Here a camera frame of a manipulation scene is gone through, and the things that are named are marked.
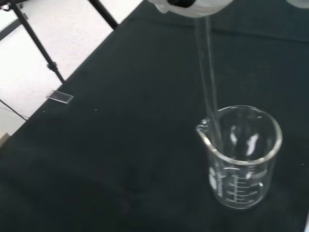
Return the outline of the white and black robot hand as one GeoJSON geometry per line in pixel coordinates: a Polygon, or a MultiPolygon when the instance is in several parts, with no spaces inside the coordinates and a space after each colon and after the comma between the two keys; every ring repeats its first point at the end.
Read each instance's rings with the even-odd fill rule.
{"type": "Polygon", "coordinates": [[[159,12],[168,12],[190,17],[199,18],[213,15],[229,4],[232,0],[149,0],[159,12]]]}

